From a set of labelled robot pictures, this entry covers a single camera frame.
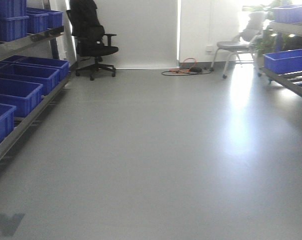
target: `gray chair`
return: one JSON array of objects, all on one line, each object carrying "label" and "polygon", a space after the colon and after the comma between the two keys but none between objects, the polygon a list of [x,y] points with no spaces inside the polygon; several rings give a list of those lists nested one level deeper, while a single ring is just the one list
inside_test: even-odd
[{"label": "gray chair", "polygon": [[216,60],[216,56],[219,50],[229,51],[229,55],[227,56],[224,70],[223,70],[223,78],[226,79],[226,70],[229,65],[229,61],[233,55],[236,55],[239,61],[240,54],[251,54],[254,60],[254,42],[257,38],[262,37],[263,34],[263,24],[267,17],[267,12],[264,11],[256,11],[252,12],[249,15],[250,20],[243,30],[238,35],[236,35],[231,41],[219,41],[217,42],[217,50],[214,55],[214,59],[211,63],[211,71],[214,71],[214,63]]}]

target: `chair armrest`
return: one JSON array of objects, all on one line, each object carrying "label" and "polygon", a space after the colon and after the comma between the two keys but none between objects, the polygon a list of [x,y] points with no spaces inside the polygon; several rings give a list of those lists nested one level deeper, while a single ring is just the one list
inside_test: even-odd
[{"label": "chair armrest", "polygon": [[239,41],[240,38],[241,38],[241,36],[242,36],[242,34],[243,34],[242,32],[238,33],[235,37],[233,37],[232,41],[233,42]]},{"label": "chair armrest", "polygon": [[107,36],[107,45],[108,46],[112,46],[112,37],[113,36],[117,36],[117,34],[114,33],[106,33],[104,34],[105,36]]}]

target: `electrical cable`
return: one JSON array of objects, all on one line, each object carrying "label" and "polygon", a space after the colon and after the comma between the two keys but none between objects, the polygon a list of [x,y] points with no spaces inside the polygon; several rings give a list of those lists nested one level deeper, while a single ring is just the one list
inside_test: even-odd
[{"label": "electrical cable", "polygon": [[[194,60],[194,64],[190,68],[183,68],[183,65],[185,64],[185,62],[190,59]],[[207,71],[207,72],[190,71],[190,69],[194,68],[196,66],[196,64],[197,64],[196,59],[193,57],[189,57],[182,62],[181,66],[179,68],[172,68],[172,69],[169,69],[168,71],[161,72],[161,74],[164,76],[169,76],[169,77],[182,77],[182,76],[193,76],[193,75],[206,75],[206,74],[211,73],[211,71]]]}]

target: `power adapter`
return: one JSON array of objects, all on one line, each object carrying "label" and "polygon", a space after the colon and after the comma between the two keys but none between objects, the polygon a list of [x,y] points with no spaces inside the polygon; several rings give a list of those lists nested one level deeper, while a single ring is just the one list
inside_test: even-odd
[{"label": "power adapter", "polygon": [[202,69],[200,67],[191,67],[190,72],[200,74],[202,72]]}]

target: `black cable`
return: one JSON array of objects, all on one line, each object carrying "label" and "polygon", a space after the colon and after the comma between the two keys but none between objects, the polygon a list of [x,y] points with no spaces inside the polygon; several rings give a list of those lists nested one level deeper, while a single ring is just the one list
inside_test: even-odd
[{"label": "black cable", "polygon": [[193,75],[206,75],[206,74],[210,74],[211,71],[208,72],[184,72],[184,71],[163,71],[161,72],[162,75],[164,76],[169,76],[169,77],[185,77],[185,76],[193,76]]}]

